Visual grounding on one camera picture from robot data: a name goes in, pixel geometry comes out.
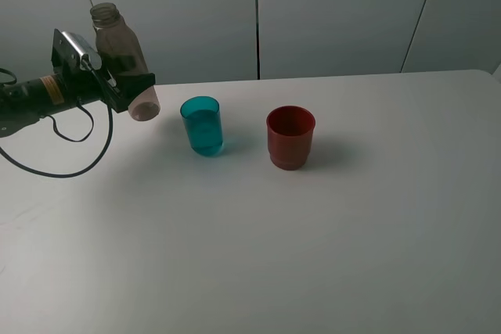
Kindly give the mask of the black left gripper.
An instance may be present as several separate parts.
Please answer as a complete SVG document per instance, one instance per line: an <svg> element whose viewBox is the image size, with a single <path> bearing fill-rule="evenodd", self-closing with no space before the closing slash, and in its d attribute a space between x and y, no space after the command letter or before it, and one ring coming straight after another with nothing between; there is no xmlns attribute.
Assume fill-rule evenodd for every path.
<svg viewBox="0 0 501 334"><path fill-rule="evenodd" d="M133 76L116 75L110 82L109 72L134 72L136 59L130 55L112 55L100 52L103 65L100 70L80 70L71 56L70 46L64 41L62 31L55 29L52 40L51 64L54 74L63 83L63 92L80 104L101 101L116 112L129 107L156 101L153 73Z"/></svg>

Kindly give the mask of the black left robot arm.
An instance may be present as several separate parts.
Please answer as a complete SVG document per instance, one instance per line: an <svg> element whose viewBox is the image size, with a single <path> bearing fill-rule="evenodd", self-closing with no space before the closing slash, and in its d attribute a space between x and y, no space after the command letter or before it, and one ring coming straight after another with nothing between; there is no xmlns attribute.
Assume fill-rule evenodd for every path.
<svg viewBox="0 0 501 334"><path fill-rule="evenodd" d="M152 73L112 76L99 53L79 34L54 30L53 73L34 80L1 83L1 136L8 137L40 119L92 102L116 113L155 84Z"/></svg>

